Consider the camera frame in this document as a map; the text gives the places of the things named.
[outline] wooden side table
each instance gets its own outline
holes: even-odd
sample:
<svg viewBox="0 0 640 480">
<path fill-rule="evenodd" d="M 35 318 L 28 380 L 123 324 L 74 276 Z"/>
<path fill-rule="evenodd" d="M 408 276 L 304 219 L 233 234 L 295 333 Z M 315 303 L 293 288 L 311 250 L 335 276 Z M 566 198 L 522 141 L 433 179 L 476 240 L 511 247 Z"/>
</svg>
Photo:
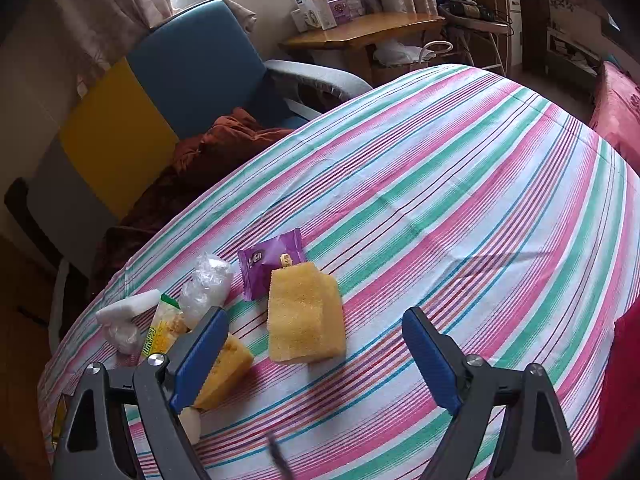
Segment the wooden side table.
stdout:
<svg viewBox="0 0 640 480">
<path fill-rule="evenodd" d="M 379 12 L 359 16 L 329 30 L 310 30 L 284 41 L 280 46 L 294 58 L 301 50 L 341 50 L 349 72 L 372 84 L 371 58 L 367 45 L 399 38 L 414 32 L 439 32 L 444 18 L 437 14 Z"/>
</svg>

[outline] sponge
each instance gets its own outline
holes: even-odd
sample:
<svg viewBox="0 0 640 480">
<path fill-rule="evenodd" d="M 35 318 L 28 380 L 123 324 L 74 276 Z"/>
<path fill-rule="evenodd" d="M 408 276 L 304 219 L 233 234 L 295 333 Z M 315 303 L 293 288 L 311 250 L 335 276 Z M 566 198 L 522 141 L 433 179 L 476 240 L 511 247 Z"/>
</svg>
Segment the sponge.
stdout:
<svg viewBox="0 0 640 480">
<path fill-rule="evenodd" d="M 309 363 L 344 353 L 338 284 L 313 263 L 272 271 L 268 309 L 272 361 Z"/>
<path fill-rule="evenodd" d="M 229 334 L 193 407 L 200 410 L 215 408 L 249 371 L 253 362 L 254 355 L 249 349 L 236 336 Z"/>
</svg>

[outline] metal screw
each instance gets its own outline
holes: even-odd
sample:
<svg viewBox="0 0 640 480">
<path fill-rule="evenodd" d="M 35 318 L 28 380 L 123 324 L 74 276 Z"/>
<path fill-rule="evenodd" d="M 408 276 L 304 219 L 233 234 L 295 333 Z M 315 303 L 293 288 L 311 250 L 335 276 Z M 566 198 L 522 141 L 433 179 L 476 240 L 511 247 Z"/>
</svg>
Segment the metal screw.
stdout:
<svg viewBox="0 0 640 480">
<path fill-rule="evenodd" d="M 151 354 L 146 359 L 146 362 L 148 362 L 152 366 L 160 366 L 162 363 L 164 363 L 164 359 L 164 354 Z"/>
<path fill-rule="evenodd" d="M 478 354 L 469 354 L 466 356 L 466 364 L 469 366 L 482 366 L 484 364 L 484 359 L 482 359 L 482 356 L 479 356 Z"/>
<path fill-rule="evenodd" d="M 100 366 L 101 366 L 100 363 L 91 363 L 87 365 L 84 371 L 92 375 L 97 374 L 100 371 Z"/>
<path fill-rule="evenodd" d="M 542 377 L 545 374 L 545 369 L 543 366 L 539 365 L 538 363 L 533 363 L 531 365 L 531 368 L 529 368 L 529 373 L 532 375 L 537 375 Z"/>
</svg>

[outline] purple snack package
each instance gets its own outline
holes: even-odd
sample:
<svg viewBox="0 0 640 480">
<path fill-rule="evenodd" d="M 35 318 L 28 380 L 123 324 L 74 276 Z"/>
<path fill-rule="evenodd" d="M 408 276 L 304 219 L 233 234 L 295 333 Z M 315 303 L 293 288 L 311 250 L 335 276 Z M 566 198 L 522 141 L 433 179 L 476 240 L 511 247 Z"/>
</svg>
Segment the purple snack package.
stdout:
<svg viewBox="0 0 640 480">
<path fill-rule="evenodd" d="M 300 229 L 293 229 L 238 251 L 244 298 L 259 300 L 269 292 L 271 271 L 306 262 Z"/>
</svg>

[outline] white cabinet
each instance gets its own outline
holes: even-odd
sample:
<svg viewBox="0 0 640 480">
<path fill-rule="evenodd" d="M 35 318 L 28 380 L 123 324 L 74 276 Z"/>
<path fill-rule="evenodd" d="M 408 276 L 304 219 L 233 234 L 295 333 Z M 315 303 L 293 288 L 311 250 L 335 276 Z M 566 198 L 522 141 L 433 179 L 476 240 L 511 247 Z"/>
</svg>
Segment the white cabinet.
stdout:
<svg viewBox="0 0 640 480">
<path fill-rule="evenodd" d="M 522 64 L 522 14 L 520 0 L 509 0 L 509 17 L 511 18 L 511 66 Z"/>
</svg>

